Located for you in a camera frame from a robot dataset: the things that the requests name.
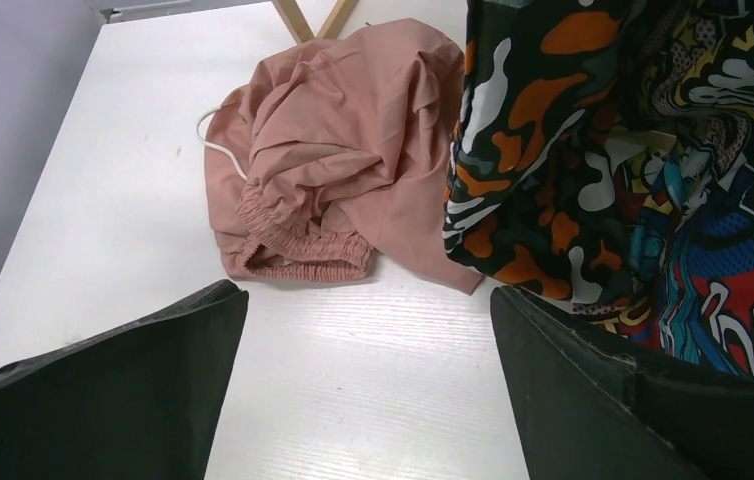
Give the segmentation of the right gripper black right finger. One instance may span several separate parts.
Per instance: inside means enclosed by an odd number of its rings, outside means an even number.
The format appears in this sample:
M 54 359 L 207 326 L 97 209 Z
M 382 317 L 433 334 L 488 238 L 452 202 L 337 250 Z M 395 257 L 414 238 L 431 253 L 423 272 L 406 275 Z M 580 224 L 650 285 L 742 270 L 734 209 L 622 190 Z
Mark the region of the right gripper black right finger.
M 533 479 L 754 479 L 754 380 L 681 361 L 511 287 L 490 314 Z

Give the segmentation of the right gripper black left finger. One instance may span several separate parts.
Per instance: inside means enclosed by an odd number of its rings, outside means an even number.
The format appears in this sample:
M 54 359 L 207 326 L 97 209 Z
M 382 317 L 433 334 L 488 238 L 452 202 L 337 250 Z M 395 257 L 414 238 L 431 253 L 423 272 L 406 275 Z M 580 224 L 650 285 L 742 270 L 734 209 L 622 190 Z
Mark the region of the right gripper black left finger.
M 248 311 L 219 281 L 0 368 L 0 479 L 201 479 Z

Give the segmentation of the pink shorts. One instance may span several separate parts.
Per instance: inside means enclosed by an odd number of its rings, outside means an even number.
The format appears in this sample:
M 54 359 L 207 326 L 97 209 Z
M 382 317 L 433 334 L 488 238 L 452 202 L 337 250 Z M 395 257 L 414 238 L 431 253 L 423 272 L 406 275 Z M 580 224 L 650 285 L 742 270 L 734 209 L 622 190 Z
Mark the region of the pink shorts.
M 353 282 L 381 253 L 473 292 L 442 239 L 463 74 L 459 46 L 409 18 L 261 60 L 198 124 L 227 275 Z

